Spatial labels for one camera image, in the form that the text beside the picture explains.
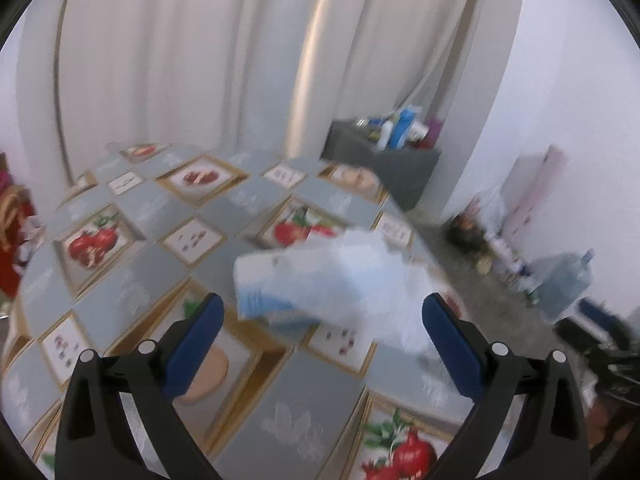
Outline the white blue tissue pack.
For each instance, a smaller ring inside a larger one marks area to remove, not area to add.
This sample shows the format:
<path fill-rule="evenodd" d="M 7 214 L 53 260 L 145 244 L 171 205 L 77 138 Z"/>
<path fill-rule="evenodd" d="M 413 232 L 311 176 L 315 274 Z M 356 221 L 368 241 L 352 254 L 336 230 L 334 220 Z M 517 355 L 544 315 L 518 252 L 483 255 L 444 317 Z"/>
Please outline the white blue tissue pack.
<path fill-rule="evenodd" d="M 281 263 L 280 250 L 252 252 L 237 258 L 233 267 L 236 315 L 242 321 L 260 321 L 270 327 L 320 322 L 300 307 L 299 279 L 292 266 Z"/>

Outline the large water jug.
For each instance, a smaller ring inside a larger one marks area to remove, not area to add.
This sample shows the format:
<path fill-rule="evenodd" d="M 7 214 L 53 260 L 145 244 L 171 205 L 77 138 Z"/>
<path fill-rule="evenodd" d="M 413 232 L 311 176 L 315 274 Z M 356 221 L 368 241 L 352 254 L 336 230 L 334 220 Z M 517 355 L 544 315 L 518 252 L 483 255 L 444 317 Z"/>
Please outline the large water jug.
<path fill-rule="evenodd" d="M 546 318 L 558 318 L 590 287 L 595 255 L 593 249 L 584 254 L 566 252 L 537 259 L 530 265 L 538 282 L 537 306 Z"/>

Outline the pink floral roll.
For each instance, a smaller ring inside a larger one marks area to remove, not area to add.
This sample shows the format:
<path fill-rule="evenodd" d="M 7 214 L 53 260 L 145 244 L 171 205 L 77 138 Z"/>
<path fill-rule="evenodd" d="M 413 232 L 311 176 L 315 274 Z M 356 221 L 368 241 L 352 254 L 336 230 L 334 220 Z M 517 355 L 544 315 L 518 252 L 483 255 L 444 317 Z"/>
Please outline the pink floral roll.
<path fill-rule="evenodd" d="M 515 248 L 522 248 L 530 224 L 550 193 L 556 187 L 567 157 L 551 144 L 544 154 L 520 156 L 501 188 L 506 204 L 506 220 L 501 236 Z"/>

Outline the fruit pattern tablecloth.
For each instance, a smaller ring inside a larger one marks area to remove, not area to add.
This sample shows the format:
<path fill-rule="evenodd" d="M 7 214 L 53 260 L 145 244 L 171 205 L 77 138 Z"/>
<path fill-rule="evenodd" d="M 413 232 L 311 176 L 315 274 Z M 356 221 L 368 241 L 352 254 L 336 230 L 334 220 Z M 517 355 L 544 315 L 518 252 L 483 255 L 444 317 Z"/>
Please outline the fruit pattern tablecloth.
<path fill-rule="evenodd" d="M 235 309 L 236 258 L 351 226 L 383 234 L 448 292 L 366 168 L 139 144 L 85 172 L 29 261 L 2 356 L 2 414 L 43 477 L 81 351 L 134 350 L 214 292 L 224 325 L 174 407 L 224 478 L 416 478 L 471 407 L 442 364 L 294 313 L 248 322 Z"/>

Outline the red paper gift bag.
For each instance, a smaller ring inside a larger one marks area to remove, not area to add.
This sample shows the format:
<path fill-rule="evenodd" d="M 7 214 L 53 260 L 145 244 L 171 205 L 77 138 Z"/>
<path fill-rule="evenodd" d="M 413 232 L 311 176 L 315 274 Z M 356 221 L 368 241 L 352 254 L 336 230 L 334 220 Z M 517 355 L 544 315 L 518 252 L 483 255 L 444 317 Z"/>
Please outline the red paper gift bag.
<path fill-rule="evenodd" d="M 18 286 L 29 256 L 20 256 L 21 247 L 37 237 L 40 219 L 30 192 L 23 185 L 10 185 L 1 193 L 1 291 L 10 299 Z"/>

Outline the white tissue paper pile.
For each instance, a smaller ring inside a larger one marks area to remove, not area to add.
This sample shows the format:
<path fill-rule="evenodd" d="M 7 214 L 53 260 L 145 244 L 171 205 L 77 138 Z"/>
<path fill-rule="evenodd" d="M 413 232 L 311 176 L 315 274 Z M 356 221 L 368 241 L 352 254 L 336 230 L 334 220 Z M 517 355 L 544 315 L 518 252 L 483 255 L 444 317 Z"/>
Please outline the white tissue paper pile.
<path fill-rule="evenodd" d="M 405 261 L 381 235 L 359 230 L 299 251 L 292 261 L 300 310 L 402 352 L 434 356 L 422 321 L 423 301 L 437 290 L 428 266 Z"/>

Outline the dark grey side cabinet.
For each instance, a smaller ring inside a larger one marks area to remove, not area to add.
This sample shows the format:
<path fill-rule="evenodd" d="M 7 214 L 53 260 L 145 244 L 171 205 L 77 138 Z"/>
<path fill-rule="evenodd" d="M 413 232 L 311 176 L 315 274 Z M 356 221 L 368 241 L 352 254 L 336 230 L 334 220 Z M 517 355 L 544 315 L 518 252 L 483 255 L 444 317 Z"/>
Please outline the dark grey side cabinet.
<path fill-rule="evenodd" d="M 386 148 L 379 151 L 367 137 L 373 131 L 369 126 L 357 127 L 354 122 L 332 122 L 322 157 L 372 170 L 399 208 L 411 210 L 420 202 L 438 163 L 440 151 L 437 148 Z"/>

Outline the blue white lotion bottle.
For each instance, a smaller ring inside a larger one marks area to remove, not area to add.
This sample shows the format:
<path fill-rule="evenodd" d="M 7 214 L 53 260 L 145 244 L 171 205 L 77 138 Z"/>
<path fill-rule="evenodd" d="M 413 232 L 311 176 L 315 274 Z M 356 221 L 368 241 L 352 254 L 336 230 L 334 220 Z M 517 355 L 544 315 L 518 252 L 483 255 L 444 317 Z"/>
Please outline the blue white lotion bottle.
<path fill-rule="evenodd" d="M 388 140 L 387 143 L 388 148 L 400 150 L 404 147 L 411 126 L 421 110 L 422 108 L 420 106 L 409 105 L 393 114 L 393 128 L 390 132 L 390 140 Z"/>

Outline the white curtain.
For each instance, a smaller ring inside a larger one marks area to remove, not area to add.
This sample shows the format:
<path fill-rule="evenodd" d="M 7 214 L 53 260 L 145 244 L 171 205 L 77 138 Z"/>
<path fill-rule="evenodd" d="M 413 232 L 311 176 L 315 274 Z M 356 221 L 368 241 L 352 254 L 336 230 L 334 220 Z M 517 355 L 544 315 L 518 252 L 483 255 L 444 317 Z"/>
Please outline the white curtain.
<path fill-rule="evenodd" d="M 43 214 L 112 143 L 318 155 L 335 119 L 491 107 L 489 0 L 32 0 L 1 51 L 1 145 Z M 520 0 L 506 0 L 515 9 Z"/>

